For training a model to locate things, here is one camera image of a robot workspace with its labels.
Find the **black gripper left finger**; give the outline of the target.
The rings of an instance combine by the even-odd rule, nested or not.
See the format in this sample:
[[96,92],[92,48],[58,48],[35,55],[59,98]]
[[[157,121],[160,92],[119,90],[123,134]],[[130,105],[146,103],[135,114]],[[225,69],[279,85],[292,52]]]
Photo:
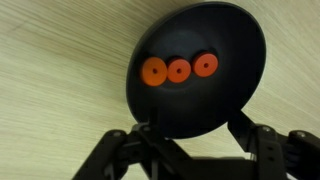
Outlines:
[[132,130],[136,132],[157,132],[158,128],[148,123],[138,123],[132,127]]

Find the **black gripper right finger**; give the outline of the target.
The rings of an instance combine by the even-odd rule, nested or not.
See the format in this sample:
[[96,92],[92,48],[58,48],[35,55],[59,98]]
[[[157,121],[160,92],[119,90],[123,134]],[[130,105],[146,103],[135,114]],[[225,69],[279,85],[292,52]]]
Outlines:
[[256,128],[255,123],[242,111],[233,112],[228,121],[228,130],[244,152],[256,151]]

